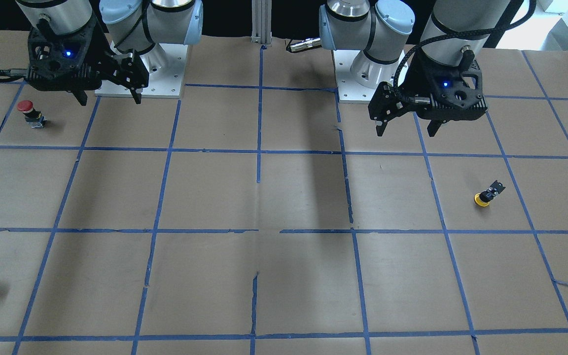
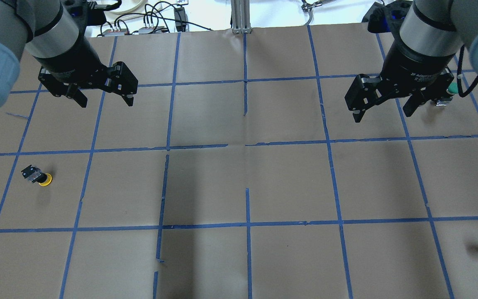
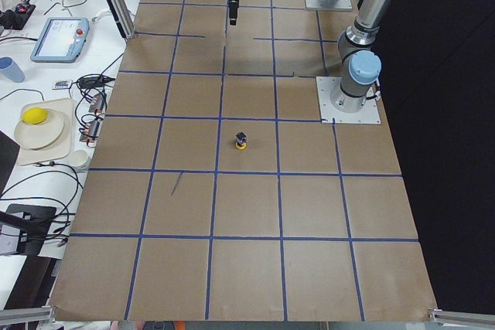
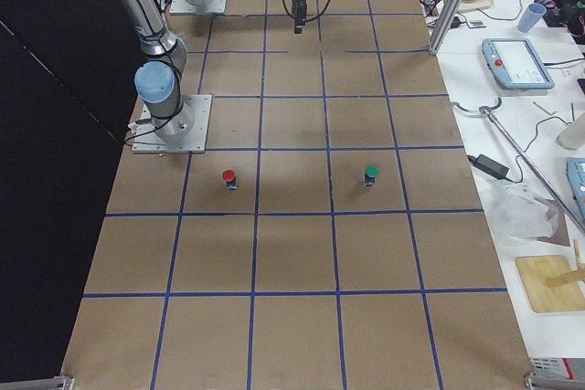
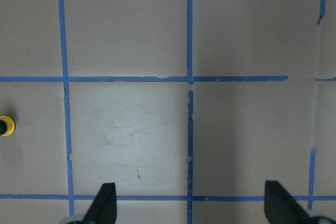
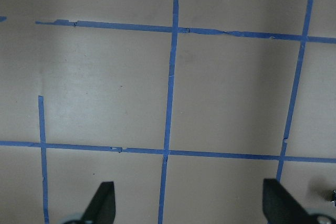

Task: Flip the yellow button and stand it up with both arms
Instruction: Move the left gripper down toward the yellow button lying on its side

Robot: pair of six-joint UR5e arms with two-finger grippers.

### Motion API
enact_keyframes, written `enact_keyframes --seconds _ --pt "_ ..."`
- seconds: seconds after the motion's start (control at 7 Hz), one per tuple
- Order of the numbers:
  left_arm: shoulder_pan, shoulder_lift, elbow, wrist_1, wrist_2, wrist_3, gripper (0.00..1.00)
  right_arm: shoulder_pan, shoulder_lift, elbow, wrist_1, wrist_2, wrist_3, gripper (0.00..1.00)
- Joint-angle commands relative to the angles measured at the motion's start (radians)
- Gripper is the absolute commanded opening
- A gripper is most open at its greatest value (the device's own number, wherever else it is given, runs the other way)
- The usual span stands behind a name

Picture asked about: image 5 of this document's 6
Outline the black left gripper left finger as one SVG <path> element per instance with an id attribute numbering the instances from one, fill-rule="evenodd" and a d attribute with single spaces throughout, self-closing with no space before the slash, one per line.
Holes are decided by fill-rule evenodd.
<path id="1" fill-rule="evenodd" d="M 104 183 L 98 191 L 82 223 L 114 224 L 117 219 L 115 183 Z"/>

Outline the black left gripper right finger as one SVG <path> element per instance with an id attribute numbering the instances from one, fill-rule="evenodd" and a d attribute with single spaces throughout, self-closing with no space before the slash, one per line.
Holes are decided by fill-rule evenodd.
<path id="1" fill-rule="evenodd" d="M 269 223 L 304 223 L 308 213 L 276 180 L 265 181 L 264 213 Z"/>

